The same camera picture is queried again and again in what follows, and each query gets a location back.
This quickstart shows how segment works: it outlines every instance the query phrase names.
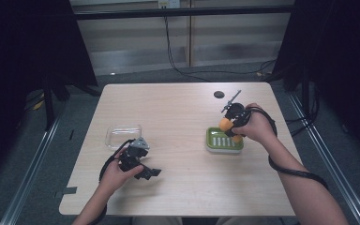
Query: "transparent plastic box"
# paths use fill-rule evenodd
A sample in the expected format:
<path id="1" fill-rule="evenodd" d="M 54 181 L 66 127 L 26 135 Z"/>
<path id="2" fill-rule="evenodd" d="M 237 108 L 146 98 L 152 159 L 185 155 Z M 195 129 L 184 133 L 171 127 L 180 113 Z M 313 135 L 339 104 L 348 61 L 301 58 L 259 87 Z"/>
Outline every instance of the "transparent plastic box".
<path id="1" fill-rule="evenodd" d="M 105 144 L 110 150 L 117 150 L 125 141 L 142 136 L 140 125 L 112 125 L 107 129 Z"/>

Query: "green plastic tray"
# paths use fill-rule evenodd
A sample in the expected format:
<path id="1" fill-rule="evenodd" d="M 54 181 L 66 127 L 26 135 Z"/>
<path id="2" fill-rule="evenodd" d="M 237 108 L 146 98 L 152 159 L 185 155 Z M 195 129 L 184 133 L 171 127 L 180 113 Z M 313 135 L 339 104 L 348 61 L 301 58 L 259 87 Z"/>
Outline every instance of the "green plastic tray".
<path id="1" fill-rule="evenodd" d="M 210 152 L 240 153 L 243 148 L 243 141 L 234 142 L 218 127 L 210 127 L 206 130 L 206 149 Z"/>

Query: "table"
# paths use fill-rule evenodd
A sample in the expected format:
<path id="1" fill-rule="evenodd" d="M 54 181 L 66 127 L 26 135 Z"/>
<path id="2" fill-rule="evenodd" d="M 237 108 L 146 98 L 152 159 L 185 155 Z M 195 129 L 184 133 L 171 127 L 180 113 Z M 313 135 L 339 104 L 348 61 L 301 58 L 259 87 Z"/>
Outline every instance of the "table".
<path id="1" fill-rule="evenodd" d="M 150 145 L 142 163 L 161 169 L 150 180 L 130 178 L 108 202 L 108 215 L 237 217 L 294 216 L 277 172 L 263 147 L 248 138 L 239 155 L 206 150 L 205 133 L 235 102 L 257 102 L 276 120 L 279 139 L 300 160 L 271 86 L 265 82 L 109 84 L 105 86 L 68 181 L 76 194 L 59 210 L 78 215 L 98 186 L 98 174 L 113 154 L 104 144 L 112 124 L 140 124 Z M 224 98 L 214 97 L 222 91 Z"/>

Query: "wall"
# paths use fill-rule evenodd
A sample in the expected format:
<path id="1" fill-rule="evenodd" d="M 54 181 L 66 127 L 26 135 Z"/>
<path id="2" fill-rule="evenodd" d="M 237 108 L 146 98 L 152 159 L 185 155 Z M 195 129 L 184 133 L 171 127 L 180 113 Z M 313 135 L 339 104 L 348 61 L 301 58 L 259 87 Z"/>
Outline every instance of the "wall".
<path id="1" fill-rule="evenodd" d="M 72 0 L 75 12 L 157 8 L 158 1 Z M 181 8 L 292 5 L 293 0 L 181 0 Z M 289 13 L 171 17 L 168 19 L 177 67 L 262 62 L 275 59 Z M 163 18 L 78 21 L 97 75 L 170 68 Z"/>

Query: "human arm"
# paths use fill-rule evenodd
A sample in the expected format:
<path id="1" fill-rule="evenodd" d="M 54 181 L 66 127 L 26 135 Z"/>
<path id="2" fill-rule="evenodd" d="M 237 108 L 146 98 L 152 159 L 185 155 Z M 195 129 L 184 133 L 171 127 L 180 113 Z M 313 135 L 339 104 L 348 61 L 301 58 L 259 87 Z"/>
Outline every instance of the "human arm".
<path id="1" fill-rule="evenodd" d="M 111 162 L 101 178 L 95 193 L 72 224 L 84 225 L 93 222 L 101 214 L 114 192 L 123 186 L 130 177 L 140 173 L 142 170 L 143 166 L 140 165 L 127 172 L 123 172 L 119 168 L 117 159 Z"/>
<path id="2" fill-rule="evenodd" d="M 250 104 L 247 107 L 259 106 Z M 235 127 L 232 132 L 259 142 L 278 166 L 308 172 L 277 138 L 262 114 L 253 112 L 245 126 Z M 278 175 L 301 224 L 348 224 L 338 203 L 323 185 L 312 179 L 282 172 Z"/>

